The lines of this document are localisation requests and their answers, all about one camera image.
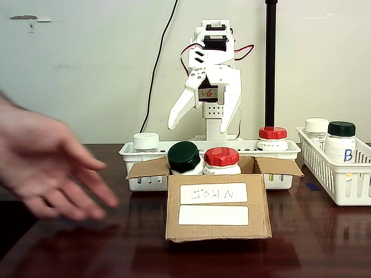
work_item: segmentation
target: pill bottle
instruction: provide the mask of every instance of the pill bottle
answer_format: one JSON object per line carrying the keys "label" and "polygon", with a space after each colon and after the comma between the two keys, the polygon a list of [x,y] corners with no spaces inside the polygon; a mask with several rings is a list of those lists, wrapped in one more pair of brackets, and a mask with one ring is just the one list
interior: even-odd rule
{"label": "pill bottle", "polygon": [[281,127],[263,127],[259,130],[260,141],[256,147],[259,151],[287,151],[287,136],[286,129]]}
{"label": "pill bottle", "polygon": [[154,132],[143,132],[133,135],[135,152],[158,152],[160,137]]}
{"label": "pill bottle", "polygon": [[316,147],[324,150],[329,120],[322,118],[309,118],[305,121],[305,134],[314,143]]}
{"label": "pill bottle", "polygon": [[213,148],[205,153],[205,175],[237,175],[241,174],[238,165],[239,154],[231,148]]}
{"label": "pill bottle", "polygon": [[[354,163],[355,125],[350,122],[330,122],[325,144],[325,154],[333,163]],[[352,180],[352,174],[346,174],[346,181]]]}
{"label": "pill bottle", "polygon": [[205,162],[197,146],[189,141],[174,144],[168,152],[168,161],[173,175],[202,175]]}

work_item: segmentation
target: white wall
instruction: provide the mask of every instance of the white wall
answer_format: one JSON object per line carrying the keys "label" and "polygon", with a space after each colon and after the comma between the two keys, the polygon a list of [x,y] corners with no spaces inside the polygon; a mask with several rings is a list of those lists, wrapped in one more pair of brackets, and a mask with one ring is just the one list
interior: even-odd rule
{"label": "white wall", "polygon": [[[83,142],[130,141],[142,123],[159,37],[173,0],[0,0],[0,87],[19,104],[64,120]],[[166,36],[147,130],[163,140],[202,134],[200,111],[174,131],[168,113],[186,76],[179,52],[202,19],[230,19],[239,62],[242,137],[264,123],[264,0],[180,0]],[[35,15],[50,23],[9,20]],[[296,140],[311,116],[355,122],[371,141],[370,0],[279,0],[276,122]],[[236,118],[230,132],[236,132]]]}

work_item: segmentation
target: green cap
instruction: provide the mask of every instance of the green cap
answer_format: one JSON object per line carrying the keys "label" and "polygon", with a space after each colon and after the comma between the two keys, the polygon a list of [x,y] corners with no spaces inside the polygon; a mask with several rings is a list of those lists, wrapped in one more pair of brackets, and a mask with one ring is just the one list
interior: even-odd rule
{"label": "green cap", "polygon": [[201,161],[198,148],[189,141],[174,144],[168,152],[170,169],[179,173],[191,171]]}
{"label": "green cap", "polygon": [[355,135],[355,124],[349,122],[330,122],[329,134],[339,137],[352,137]]}

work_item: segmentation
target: red cap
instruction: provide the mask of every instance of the red cap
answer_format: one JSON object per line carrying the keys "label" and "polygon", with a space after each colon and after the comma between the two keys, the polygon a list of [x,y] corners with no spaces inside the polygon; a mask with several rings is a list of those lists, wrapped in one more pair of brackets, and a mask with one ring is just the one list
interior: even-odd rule
{"label": "red cap", "polygon": [[211,166],[231,166],[239,161],[239,154],[235,149],[213,148],[205,153],[205,162]]}
{"label": "red cap", "polygon": [[281,127],[262,127],[259,130],[259,137],[262,139],[285,139],[288,136],[286,129]]}

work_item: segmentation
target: white plastic tray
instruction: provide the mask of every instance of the white plastic tray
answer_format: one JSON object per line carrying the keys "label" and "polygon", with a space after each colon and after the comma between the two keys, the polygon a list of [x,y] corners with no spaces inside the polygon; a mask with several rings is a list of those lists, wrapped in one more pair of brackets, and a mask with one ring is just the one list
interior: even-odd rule
{"label": "white plastic tray", "polygon": [[[355,163],[338,164],[299,132],[305,164],[338,206],[371,206],[371,147],[356,138]],[[351,181],[346,174],[352,173]]]}
{"label": "white plastic tray", "polygon": [[[126,143],[119,151],[123,161],[126,163],[126,170],[129,172],[137,162],[148,161],[166,156],[172,145],[178,141],[162,141],[159,145],[159,152],[136,152],[133,143]],[[288,151],[258,151],[256,143],[258,140],[244,141],[193,141],[203,155],[208,149],[215,147],[229,147],[236,149],[241,156],[263,156],[267,158],[280,158],[295,160],[301,151],[294,141],[287,140]],[[290,189],[292,187],[291,175],[264,175],[264,182],[267,189]],[[167,191],[168,181],[166,177],[147,177],[129,180],[131,191]]]}

